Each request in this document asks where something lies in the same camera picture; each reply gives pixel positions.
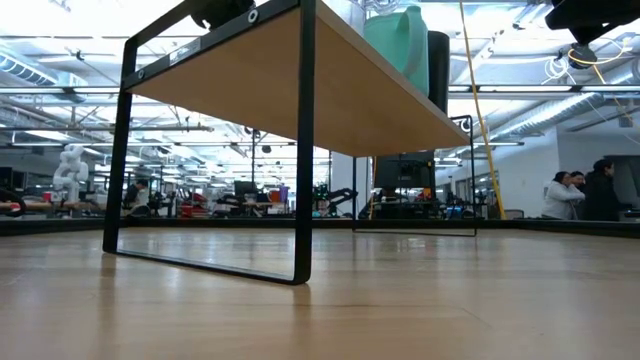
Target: computer monitor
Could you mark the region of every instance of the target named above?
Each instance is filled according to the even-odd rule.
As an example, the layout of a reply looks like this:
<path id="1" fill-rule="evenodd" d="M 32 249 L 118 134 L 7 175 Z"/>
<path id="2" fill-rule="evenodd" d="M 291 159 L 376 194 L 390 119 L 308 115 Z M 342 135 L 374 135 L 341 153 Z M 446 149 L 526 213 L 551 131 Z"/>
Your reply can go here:
<path id="1" fill-rule="evenodd" d="M 433 151 L 378 156 L 373 186 L 376 188 L 430 188 L 435 186 Z"/>
<path id="2" fill-rule="evenodd" d="M 256 184 L 251 181 L 234 181 L 233 186 L 236 196 L 244 196 L 245 194 L 255 194 L 258 192 Z"/>

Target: ceiling light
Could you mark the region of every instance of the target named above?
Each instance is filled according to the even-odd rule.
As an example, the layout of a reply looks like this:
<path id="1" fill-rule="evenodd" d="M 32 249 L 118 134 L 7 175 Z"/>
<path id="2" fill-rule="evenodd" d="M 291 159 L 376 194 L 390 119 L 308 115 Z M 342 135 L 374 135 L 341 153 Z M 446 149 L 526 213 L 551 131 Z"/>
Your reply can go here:
<path id="1" fill-rule="evenodd" d="M 58 140 L 58 141 L 66 141 L 71 139 L 69 136 L 59 133 L 57 131 L 44 131 L 44 130 L 31 130 L 25 131 L 29 135 L 39 136 L 45 139 Z"/>
<path id="2" fill-rule="evenodd" d="M 204 142 L 204 143 L 180 143 L 180 145 L 182 146 L 226 146 L 226 145 L 230 145 L 230 143 L 224 143 L 224 142 Z"/>
<path id="3" fill-rule="evenodd" d="M 74 87 L 76 94 L 117 94 L 120 89 L 117 87 Z"/>
<path id="4" fill-rule="evenodd" d="M 24 88 L 0 88 L 0 94 L 3 95 L 17 95 L 17 94 L 63 94 L 61 88 L 47 88 L 47 87 L 24 87 Z"/>
<path id="5" fill-rule="evenodd" d="M 9 144 L 11 146 L 25 146 L 25 147 L 32 147 L 32 146 L 42 146 L 42 147 L 46 147 L 46 146 L 52 146 L 52 147 L 61 147 L 62 144 L 60 143 L 13 143 L 13 144 Z"/>
<path id="6" fill-rule="evenodd" d="M 571 90 L 571 86 L 480 86 L 480 92 L 563 92 Z"/>
<path id="7" fill-rule="evenodd" d="M 93 154 L 93 155 L 99 155 L 99 156 L 103 156 L 104 155 L 103 153 L 101 153 L 99 151 L 95 151 L 93 149 L 85 148 L 84 151 L 88 152 L 89 154 Z"/>
<path id="8" fill-rule="evenodd" d="M 469 86 L 449 86 L 449 92 L 467 92 L 469 89 Z"/>
<path id="9" fill-rule="evenodd" d="M 483 146 L 484 143 L 473 143 L 473 145 L 475 145 L 476 147 L 478 146 Z M 496 142 L 496 141 L 489 141 L 489 146 L 521 146 L 524 145 L 523 142 Z"/>
<path id="10" fill-rule="evenodd" d="M 582 91 L 610 91 L 610 92 L 627 92 L 627 91 L 640 91 L 640 86 L 616 86 L 616 85 L 597 85 L 597 86 L 583 86 Z"/>
<path id="11" fill-rule="evenodd" d="M 73 145 L 79 146 L 95 146 L 95 147 L 112 147 L 113 143 L 76 143 Z M 141 142 L 130 142 L 127 144 L 128 147 L 147 147 L 147 146 L 171 146 L 173 143 L 141 143 Z"/>

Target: black metal frame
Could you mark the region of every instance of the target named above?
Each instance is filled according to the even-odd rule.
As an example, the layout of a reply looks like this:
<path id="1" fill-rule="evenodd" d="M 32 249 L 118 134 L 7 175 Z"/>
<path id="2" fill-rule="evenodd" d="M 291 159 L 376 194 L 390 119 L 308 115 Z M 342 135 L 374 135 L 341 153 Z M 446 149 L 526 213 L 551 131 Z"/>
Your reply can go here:
<path id="1" fill-rule="evenodd" d="M 167 55 L 145 68 L 136 71 L 137 50 L 149 40 L 160 35 L 185 17 L 200 10 L 207 2 L 184 1 L 160 17 L 141 32 L 130 38 L 124 47 L 121 85 L 116 115 L 113 158 L 111 163 L 107 212 L 104 222 L 102 248 L 105 252 L 148 259 L 174 265 L 237 275 L 287 285 L 307 282 L 311 276 L 312 195 L 313 195 L 313 130 L 314 130 L 314 82 L 315 82 L 315 29 L 316 0 L 278 0 L 267 2 L 245 15 L 231 20 L 216 31 L 203 35 L 178 52 Z M 286 277 L 220 266 L 215 264 L 178 260 L 139 252 L 118 249 L 119 228 L 124 225 L 120 217 L 125 158 L 131 121 L 132 87 L 162 74 L 172 66 L 185 66 L 189 60 L 213 50 L 216 46 L 260 26 L 278 16 L 300 9 L 300 62 L 298 67 L 298 148 L 297 148 L 297 209 L 295 218 L 294 274 Z"/>
<path id="2" fill-rule="evenodd" d="M 353 216 L 351 217 L 351 229 L 353 232 L 360 232 L 360 233 L 373 233 L 373 234 L 409 234 L 409 235 L 435 235 L 435 236 L 455 236 L 455 237 L 476 237 L 478 236 L 478 222 L 476 221 L 478 216 L 476 213 L 476 197 L 475 197 L 475 192 L 476 192 L 476 163 L 475 163 L 475 149 L 473 146 L 473 118 L 471 117 L 471 115 L 463 115 L 463 116 L 454 116 L 451 118 L 451 121 L 455 121 L 455 120 L 462 120 L 462 121 L 467 121 L 469 123 L 469 146 L 471 147 L 471 198 L 472 198 L 472 206 L 473 206 L 473 219 L 471 220 L 460 220 L 460 221 L 452 221 L 452 223 L 454 224 L 460 224 L 460 222 L 467 222 L 468 224 L 471 224 L 471 226 L 461 226 L 460 228 L 469 228 L 473 230 L 472 234 L 447 234 L 447 233 L 428 233 L 428 232 L 407 232 L 407 231 L 392 231 L 392 230 L 398 230 L 397 227 L 389 227 L 388 230 L 380 230 L 381 228 L 376 227 L 377 230 L 362 230 L 362 225 L 367 222 L 367 221 L 360 221 L 358 220 L 358 215 L 355 213 L 355 209 L 356 209 L 356 203 L 355 203 L 355 199 L 353 201 Z M 356 175 L 356 162 L 357 162 L 358 158 L 354 157 L 353 158 L 353 189 L 355 191 L 356 189 L 356 180 L 357 180 L 357 175 Z M 436 224 L 436 221 L 433 220 L 425 220 L 423 221 L 424 225 L 427 226 L 429 224 Z M 392 225 L 392 224 L 398 224 L 398 222 L 389 222 L 388 224 Z M 454 228 L 454 226 L 452 227 L 441 227 L 440 226 L 434 226 L 434 228 L 440 228 L 440 229 L 445 229 L 445 228 Z"/>

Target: woman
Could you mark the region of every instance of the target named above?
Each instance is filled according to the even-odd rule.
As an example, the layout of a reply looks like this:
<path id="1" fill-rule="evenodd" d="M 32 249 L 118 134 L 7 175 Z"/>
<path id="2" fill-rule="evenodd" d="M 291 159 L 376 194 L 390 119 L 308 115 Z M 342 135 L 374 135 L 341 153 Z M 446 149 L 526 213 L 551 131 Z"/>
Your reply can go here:
<path id="1" fill-rule="evenodd" d="M 593 171 L 587 174 L 584 204 L 584 219 L 591 221 L 620 221 L 618 211 L 622 206 L 613 189 L 613 162 L 608 159 L 596 161 Z"/>
<path id="2" fill-rule="evenodd" d="M 556 174 L 544 199 L 542 217 L 555 220 L 576 220 L 571 201 L 584 200 L 585 196 L 571 184 L 571 175 L 566 171 Z"/>

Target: green jug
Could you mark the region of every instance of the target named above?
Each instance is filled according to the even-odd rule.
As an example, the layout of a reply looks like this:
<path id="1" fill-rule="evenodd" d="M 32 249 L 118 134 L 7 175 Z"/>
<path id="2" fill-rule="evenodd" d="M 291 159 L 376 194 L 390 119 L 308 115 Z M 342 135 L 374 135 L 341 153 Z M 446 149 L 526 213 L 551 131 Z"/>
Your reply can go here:
<path id="1" fill-rule="evenodd" d="M 429 96 L 428 30 L 420 7 L 376 16 L 364 24 L 364 38 L 425 96 Z"/>

